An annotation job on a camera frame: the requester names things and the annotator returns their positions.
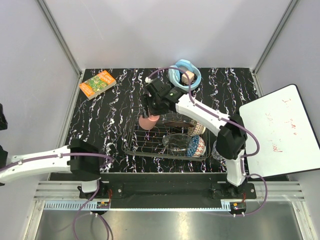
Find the pink plastic cup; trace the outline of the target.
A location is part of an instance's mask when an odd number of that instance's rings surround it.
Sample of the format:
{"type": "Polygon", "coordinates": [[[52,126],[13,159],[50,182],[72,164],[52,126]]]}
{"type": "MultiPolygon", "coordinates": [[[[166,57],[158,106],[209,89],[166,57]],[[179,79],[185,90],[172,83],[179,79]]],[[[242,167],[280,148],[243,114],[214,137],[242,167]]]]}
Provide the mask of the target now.
{"type": "Polygon", "coordinates": [[[151,115],[149,117],[143,118],[143,116],[141,115],[139,117],[138,123],[139,126],[146,130],[149,131],[151,129],[153,129],[156,125],[156,123],[158,122],[160,116],[159,115],[151,115]]]}

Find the red floral plate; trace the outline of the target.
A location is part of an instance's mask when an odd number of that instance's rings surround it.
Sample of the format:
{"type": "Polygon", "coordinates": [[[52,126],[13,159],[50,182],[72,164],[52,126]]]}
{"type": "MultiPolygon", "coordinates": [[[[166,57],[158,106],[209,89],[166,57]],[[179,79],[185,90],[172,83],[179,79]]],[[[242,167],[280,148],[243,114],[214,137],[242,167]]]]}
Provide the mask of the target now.
{"type": "Polygon", "coordinates": [[[172,128],[193,128],[195,126],[190,122],[183,121],[168,121],[165,122],[164,125],[172,128]]]}

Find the clear glass plate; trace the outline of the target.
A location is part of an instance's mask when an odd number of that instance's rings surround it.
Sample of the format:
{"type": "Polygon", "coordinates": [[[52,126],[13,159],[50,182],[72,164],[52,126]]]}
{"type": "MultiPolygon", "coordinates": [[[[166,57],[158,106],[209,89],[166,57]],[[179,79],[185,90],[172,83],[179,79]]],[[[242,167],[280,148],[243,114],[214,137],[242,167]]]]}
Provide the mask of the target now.
{"type": "Polygon", "coordinates": [[[184,133],[172,133],[164,136],[162,144],[167,150],[174,153],[186,152],[191,144],[192,138],[184,133]]]}

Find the grey wire dish rack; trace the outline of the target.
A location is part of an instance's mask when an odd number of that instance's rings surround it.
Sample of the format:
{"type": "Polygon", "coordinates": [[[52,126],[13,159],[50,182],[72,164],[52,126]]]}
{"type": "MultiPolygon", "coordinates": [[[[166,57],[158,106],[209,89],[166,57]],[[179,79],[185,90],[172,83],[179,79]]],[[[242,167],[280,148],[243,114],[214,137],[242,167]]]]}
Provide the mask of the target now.
{"type": "Polygon", "coordinates": [[[139,118],[141,115],[142,114],[137,109],[128,117],[122,143],[122,150],[125,153],[133,156],[179,159],[186,161],[202,161],[210,156],[211,139],[209,130],[205,130],[205,132],[200,135],[206,146],[205,153],[200,157],[187,157],[187,151],[173,152],[164,147],[162,143],[164,136],[174,133],[187,135],[188,132],[188,128],[186,127],[169,127],[165,126],[164,123],[169,121],[190,123],[192,121],[191,118],[170,112],[162,115],[154,128],[151,130],[144,130],[139,126],[139,118]]]}

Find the brown patterned bowl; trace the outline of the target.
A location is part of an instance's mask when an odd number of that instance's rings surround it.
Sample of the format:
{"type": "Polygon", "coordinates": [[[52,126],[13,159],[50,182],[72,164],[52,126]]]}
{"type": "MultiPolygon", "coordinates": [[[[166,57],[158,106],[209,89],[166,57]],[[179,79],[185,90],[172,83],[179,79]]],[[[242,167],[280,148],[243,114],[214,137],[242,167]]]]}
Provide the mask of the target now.
{"type": "Polygon", "coordinates": [[[192,120],[190,122],[190,124],[192,125],[191,127],[188,128],[188,131],[187,131],[187,134],[190,136],[190,137],[193,137],[193,136],[200,136],[202,135],[205,130],[206,130],[206,127],[204,125],[202,125],[201,123],[199,123],[198,121],[196,120],[192,120]]]}

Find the blue triangle patterned bowl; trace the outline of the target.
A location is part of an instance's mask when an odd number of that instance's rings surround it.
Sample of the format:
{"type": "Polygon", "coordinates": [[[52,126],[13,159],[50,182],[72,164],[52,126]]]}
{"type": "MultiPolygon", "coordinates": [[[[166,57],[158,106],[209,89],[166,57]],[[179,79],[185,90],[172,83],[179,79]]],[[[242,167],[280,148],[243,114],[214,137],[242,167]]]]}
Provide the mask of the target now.
{"type": "Polygon", "coordinates": [[[200,137],[198,135],[195,135],[191,138],[191,141],[187,147],[186,156],[187,157],[193,157],[198,149],[200,137]]]}

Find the orange patterned white bowl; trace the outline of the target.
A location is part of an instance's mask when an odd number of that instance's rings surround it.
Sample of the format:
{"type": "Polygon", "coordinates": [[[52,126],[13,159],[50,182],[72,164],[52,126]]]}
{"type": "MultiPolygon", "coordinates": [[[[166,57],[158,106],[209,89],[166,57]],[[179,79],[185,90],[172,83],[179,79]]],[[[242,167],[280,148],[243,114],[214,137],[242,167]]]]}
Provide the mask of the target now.
{"type": "Polygon", "coordinates": [[[193,156],[196,158],[199,158],[200,156],[203,156],[205,152],[206,152],[206,145],[204,140],[200,137],[198,141],[197,149],[193,156]]]}

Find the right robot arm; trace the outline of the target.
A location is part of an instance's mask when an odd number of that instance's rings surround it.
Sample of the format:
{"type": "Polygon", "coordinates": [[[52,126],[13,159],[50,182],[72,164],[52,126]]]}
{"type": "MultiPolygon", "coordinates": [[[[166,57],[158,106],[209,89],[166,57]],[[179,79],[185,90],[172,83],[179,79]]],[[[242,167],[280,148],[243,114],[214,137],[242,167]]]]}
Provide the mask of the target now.
{"type": "Polygon", "coordinates": [[[240,115],[229,116],[214,110],[198,100],[190,100],[187,91],[171,87],[160,79],[145,79],[146,94],[140,99],[143,116],[165,115],[175,112],[202,124],[216,136],[215,149],[223,157],[227,167],[228,195],[239,198],[245,192],[245,180],[241,158],[245,153],[246,140],[243,120],[240,115]]]}

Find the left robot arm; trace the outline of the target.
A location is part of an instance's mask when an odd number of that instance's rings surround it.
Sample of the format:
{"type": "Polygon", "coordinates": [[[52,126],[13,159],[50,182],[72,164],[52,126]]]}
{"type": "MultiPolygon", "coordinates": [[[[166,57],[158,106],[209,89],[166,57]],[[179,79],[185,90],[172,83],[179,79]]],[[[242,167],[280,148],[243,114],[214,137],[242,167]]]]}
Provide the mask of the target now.
{"type": "Polygon", "coordinates": [[[50,174],[53,172],[72,173],[80,182],[84,194],[103,198],[108,193],[106,183],[100,181],[100,168],[113,159],[81,139],[74,138],[68,145],[49,151],[14,155],[0,149],[0,185],[4,186],[20,178],[50,174]]]}

